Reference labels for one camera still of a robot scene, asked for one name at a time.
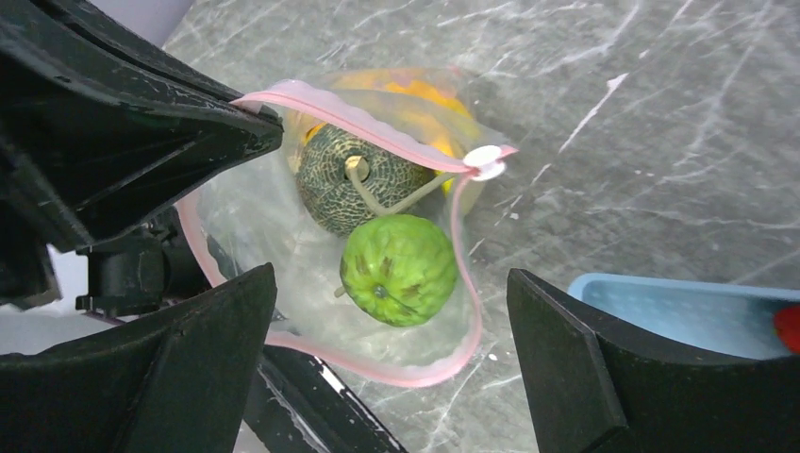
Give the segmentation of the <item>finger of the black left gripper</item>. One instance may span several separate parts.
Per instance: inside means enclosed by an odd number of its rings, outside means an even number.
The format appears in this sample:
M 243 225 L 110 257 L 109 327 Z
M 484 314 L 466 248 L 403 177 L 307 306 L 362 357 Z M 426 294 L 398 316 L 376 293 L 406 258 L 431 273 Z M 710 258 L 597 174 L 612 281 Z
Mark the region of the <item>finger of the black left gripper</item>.
M 278 148 L 236 97 L 87 1 L 5 1 L 2 206 L 61 250 L 123 235 Z

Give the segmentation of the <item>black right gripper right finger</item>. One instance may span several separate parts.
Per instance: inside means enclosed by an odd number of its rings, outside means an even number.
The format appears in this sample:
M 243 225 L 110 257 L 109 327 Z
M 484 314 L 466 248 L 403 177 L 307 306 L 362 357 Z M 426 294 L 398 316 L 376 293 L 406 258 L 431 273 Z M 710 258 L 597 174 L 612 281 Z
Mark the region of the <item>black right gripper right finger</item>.
M 541 452 L 795 452 L 799 359 L 711 352 L 601 312 L 524 269 L 508 314 Z

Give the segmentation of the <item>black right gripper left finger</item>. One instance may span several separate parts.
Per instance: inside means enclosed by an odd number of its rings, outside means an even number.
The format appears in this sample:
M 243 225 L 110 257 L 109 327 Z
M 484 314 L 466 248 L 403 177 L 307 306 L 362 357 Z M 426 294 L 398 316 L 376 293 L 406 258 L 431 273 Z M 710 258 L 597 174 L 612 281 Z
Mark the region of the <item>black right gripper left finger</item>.
M 5 452 L 230 452 L 276 300 L 271 264 L 122 326 L 1 359 Z

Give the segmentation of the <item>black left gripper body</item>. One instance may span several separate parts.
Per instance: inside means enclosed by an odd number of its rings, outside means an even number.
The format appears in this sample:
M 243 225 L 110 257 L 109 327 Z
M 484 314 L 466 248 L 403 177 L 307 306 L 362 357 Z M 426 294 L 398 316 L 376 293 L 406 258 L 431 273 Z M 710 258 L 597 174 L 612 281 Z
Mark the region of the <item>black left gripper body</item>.
M 42 157 L 1 139 L 1 303 L 30 310 L 61 298 L 48 246 L 72 245 L 63 181 Z

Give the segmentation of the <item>green lime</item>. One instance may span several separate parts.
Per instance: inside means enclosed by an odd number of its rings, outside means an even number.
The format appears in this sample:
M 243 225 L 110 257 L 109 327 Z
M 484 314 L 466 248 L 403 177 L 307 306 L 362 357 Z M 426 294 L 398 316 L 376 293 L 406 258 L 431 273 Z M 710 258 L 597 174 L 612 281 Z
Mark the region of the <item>green lime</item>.
M 392 214 L 356 227 L 340 260 L 341 287 L 376 321 L 417 327 L 431 320 L 451 297 L 458 281 L 455 250 L 432 221 Z

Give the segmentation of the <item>green netted melon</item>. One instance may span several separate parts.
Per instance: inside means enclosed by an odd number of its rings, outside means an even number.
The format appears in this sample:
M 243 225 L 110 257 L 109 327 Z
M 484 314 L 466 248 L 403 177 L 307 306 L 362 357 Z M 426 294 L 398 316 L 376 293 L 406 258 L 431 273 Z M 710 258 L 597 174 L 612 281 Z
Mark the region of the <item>green netted melon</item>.
M 380 214 L 415 210 L 420 199 L 451 178 L 331 124 L 314 128 L 295 173 L 311 218 L 339 237 Z

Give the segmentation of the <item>clear zip top bag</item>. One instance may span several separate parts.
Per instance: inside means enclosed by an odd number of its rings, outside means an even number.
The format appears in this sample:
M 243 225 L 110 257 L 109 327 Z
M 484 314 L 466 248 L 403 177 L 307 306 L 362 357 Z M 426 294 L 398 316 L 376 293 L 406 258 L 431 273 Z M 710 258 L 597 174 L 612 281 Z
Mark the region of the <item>clear zip top bag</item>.
M 481 338 L 463 216 L 514 151 L 480 124 L 472 76 L 381 68 L 287 79 L 240 94 L 281 113 L 279 149 L 177 202 L 212 285 L 270 263 L 268 345 L 367 378 L 425 387 L 458 373 Z

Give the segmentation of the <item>yellow banana bunch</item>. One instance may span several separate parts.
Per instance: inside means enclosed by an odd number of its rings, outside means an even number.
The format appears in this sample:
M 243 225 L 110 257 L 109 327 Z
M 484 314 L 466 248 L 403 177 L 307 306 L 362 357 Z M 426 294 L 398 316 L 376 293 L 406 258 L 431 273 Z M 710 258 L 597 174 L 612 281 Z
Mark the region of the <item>yellow banana bunch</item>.
M 346 106 L 365 111 L 376 121 L 409 135 L 417 143 L 435 148 L 438 154 L 447 158 L 462 159 L 469 151 L 488 143 L 495 136 L 478 121 L 474 110 L 463 98 L 466 79 L 455 70 L 381 68 L 346 71 L 315 76 L 308 80 L 308 84 L 323 94 L 337 96 Z M 347 131 L 309 113 L 290 112 L 289 129 L 296 147 L 289 160 L 294 173 L 298 169 L 302 146 L 314 128 L 323 124 Z

